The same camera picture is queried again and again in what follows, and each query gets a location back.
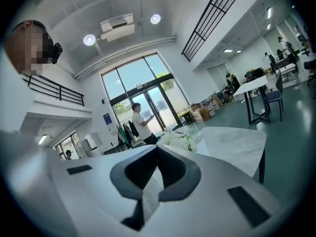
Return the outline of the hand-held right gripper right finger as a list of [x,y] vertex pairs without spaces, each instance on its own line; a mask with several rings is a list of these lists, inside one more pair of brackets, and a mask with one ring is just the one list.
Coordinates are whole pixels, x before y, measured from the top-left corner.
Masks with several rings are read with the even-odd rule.
[[228,193],[243,187],[261,207],[274,216],[280,210],[277,198],[234,165],[216,158],[166,146],[194,161],[201,180],[184,200],[161,202],[148,220],[150,237],[248,237],[253,227]]

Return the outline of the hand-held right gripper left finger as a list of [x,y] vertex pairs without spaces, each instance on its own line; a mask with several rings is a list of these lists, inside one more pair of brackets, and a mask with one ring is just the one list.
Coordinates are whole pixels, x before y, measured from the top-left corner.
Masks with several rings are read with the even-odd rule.
[[142,237],[123,220],[134,215],[137,201],[123,197],[113,185],[114,166],[152,150],[152,146],[77,160],[47,154],[49,171],[78,237]]

